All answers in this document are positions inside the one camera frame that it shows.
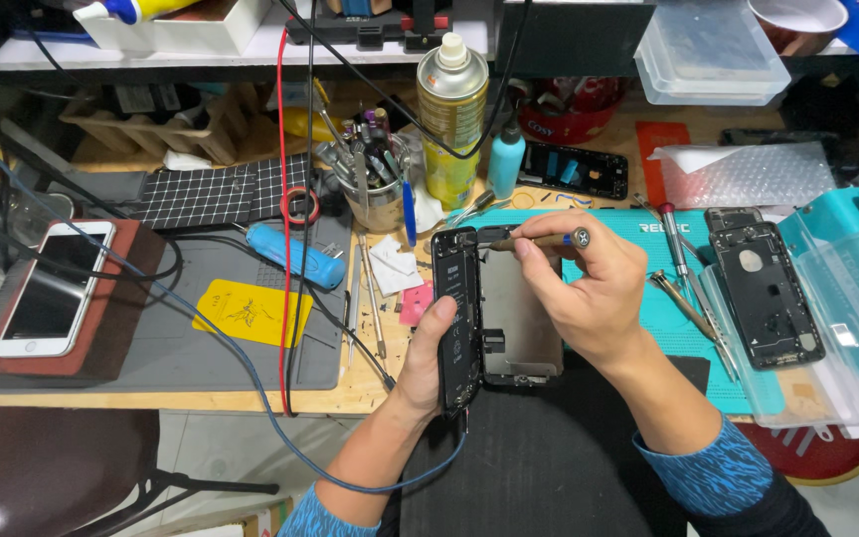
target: hand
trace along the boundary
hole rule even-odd
[[[436,349],[455,315],[456,301],[451,296],[440,298],[423,313],[407,349],[403,371],[388,399],[402,420],[413,421],[414,425],[428,423],[439,414]]]
[[[569,285],[531,241],[516,241],[515,257],[562,339],[602,370],[637,351],[646,336],[638,323],[648,264],[645,251],[580,209],[534,216],[514,229],[512,237],[567,233],[579,226],[589,231],[588,248],[555,250],[585,272]]]

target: teal repair mat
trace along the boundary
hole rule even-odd
[[[507,224],[522,224],[527,218],[542,214],[544,210],[495,210],[472,218],[468,226],[504,226]],[[648,253],[648,274],[659,269],[674,281],[674,262],[668,251],[668,241],[659,224],[648,211],[642,209],[589,209],[593,216],[605,226],[609,226],[616,234],[631,241]],[[681,233],[695,247],[708,245],[708,226],[700,211],[678,211],[675,220]],[[701,263],[691,253],[686,251],[688,267],[694,273],[701,273]],[[562,279],[571,282],[582,276],[582,271],[571,261],[562,265]],[[683,357],[702,357],[711,361],[708,374],[708,399],[726,414],[751,414],[751,407],[745,397],[741,385],[728,379],[724,372],[714,344],[705,338],[694,323],[675,306],[664,291],[650,284],[645,285],[645,293],[641,299],[641,325],[655,336],[659,347],[667,355]],[[774,372],[755,372],[760,404],[764,414],[778,414],[784,408],[781,387]]]

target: white iphone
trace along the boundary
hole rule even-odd
[[[112,222],[80,222],[76,227],[106,247],[112,244]],[[38,251],[63,265],[85,270],[101,270],[106,255],[65,224],[49,227]],[[95,280],[32,261],[0,337],[0,357],[66,355],[75,346]]]

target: person's right hand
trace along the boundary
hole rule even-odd
[[[546,254],[525,237],[589,231],[585,250],[558,249],[585,274],[566,285]],[[522,273],[552,317],[555,329],[577,353],[597,368],[637,352],[647,333],[638,323],[648,256],[617,236],[594,216],[569,209],[534,216],[513,230],[515,257]]]

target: white spray cap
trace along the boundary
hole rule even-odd
[[[72,13],[78,21],[87,19],[101,19],[108,17],[108,10],[101,2],[95,2],[89,6],[79,7]]]
[[[448,31],[443,35],[443,44],[439,48],[439,62],[446,67],[459,67],[466,63],[469,52],[463,43],[463,37],[458,33]]]

